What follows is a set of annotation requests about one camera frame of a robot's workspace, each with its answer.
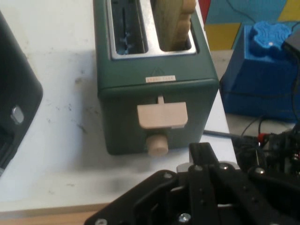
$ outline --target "beige knob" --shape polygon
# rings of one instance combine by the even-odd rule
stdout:
[[[146,140],[150,156],[164,156],[168,153],[168,139],[165,135],[152,135]]]

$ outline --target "blue object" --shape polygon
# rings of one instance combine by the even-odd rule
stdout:
[[[282,49],[291,29],[259,22],[245,26],[222,78],[226,113],[296,120],[292,86],[297,65]],[[300,108],[300,96],[295,97]]]

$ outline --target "bolt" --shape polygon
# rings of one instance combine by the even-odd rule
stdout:
[[[299,155],[298,154],[293,154],[292,160],[298,161],[299,160]]]
[[[222,163],[222,164],[220,164],[220,168],[221,168],[222,170],[227,170],[227,169],[229,168],[229,166],[226,165],[226,164],[224,164],[224,163]]]
[[[95,222],[95,225],[107,225],[107,220],[106,219],[98,219]]]
[[[258,200],[255,197],[252,197],[251,201],[254,202],[254,203],[258,203]]]
[[[201,166],[199,166],[199,165],[196,165],[196,166],[195,166],[195,170],[196,170],[196,171],[202,171],[203,168],[202,168]]]
[[[200,201],[200,204],[201,204],[201,205],[206,205],[206,201],[201,200],[201,201]]]
[[[264,174],[265,170],[262,169],[262,168],[260,168],[260,167],[258,167],[258,168],[255,169],[255,172],[259,173],[259,174]]]
[[[178,217],[178,221],[182,224],[187,224],[190,220],[191,220],[191,215],[189,215],[188,213],[182,213],[179,217]]]
[[[168,172],[166,172],[166,173],[164,174],[164,178],[170,179],[170,178],[172,178],[172,177],[173,177],[172,174],[170,174],[170,173],[168,173]]]

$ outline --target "table surface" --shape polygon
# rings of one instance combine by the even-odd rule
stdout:
[[[1,220],[0,225],[83,225],[97,211]]]
[[[1,0],[0,10],[44,89],[0,177],[0,212],[111,202],[154,172],[176,171],[188,161],[187,148],[160,158],[106,152],[92,0]],[[228,132],[219,93],[206,129]],[[236,162],[231,140],[203,136],[201,142],[210,142],[220,161]]]

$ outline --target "toaster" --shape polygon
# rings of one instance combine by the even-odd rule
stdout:
[[[156,0],[94,0],[97,89],[107,151],[149,152],[199,142],[218,78],[194,12],[185,47],[161,49]]]

